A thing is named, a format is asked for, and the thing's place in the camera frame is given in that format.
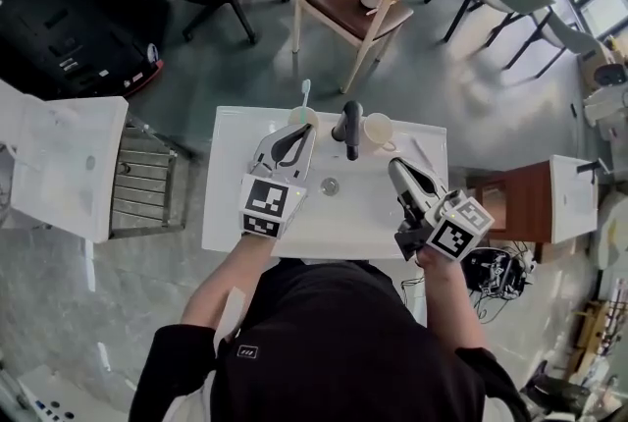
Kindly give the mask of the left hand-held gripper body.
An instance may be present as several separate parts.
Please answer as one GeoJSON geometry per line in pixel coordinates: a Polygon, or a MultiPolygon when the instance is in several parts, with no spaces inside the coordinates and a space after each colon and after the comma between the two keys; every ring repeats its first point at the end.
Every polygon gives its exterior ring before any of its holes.
{"type": "Polygon", "coordinates": [[[280,239],[302,207],[308,191],[309,157],[294,165],[257,155],[243,176],[239,196],[239,226],[244,233],[280,239]]]}

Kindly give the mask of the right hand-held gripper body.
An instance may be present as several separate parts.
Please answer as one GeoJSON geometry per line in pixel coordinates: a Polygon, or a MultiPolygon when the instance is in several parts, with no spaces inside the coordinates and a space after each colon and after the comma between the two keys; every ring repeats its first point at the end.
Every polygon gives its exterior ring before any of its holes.
{"type": "Polygon", "coordinates": [[[482,240],[494,217],[462,190],[448,192],[431,206],[419,206],[410,193],[398,199],[404,219],[394,239],[405,260],[429,246],[452,261],[461,261],[482,240]]]}

